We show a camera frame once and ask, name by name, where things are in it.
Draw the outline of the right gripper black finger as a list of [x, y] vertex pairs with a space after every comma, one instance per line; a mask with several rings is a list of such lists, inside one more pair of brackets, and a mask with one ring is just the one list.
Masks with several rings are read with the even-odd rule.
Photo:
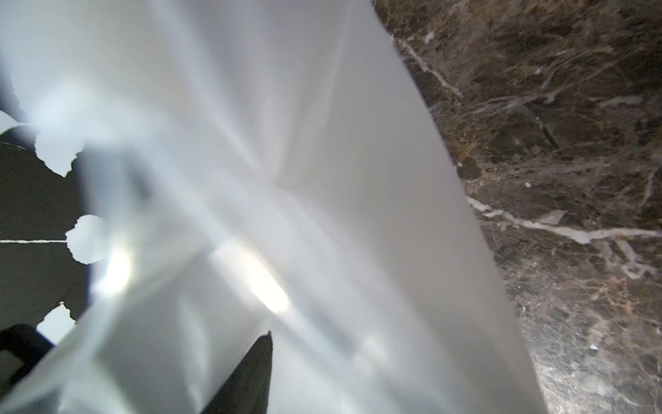
[[272, 378], [272, 332], [260, 336], [202, 413], [266, 414]]

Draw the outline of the clear zip-top bag top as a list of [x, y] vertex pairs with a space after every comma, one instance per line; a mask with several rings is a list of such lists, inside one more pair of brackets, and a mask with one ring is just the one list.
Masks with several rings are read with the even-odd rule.
[[79, 322], [4, 413], [543, 413], [515, 312], [368, 1], [4, 1], [1, 67], [96, 217]]

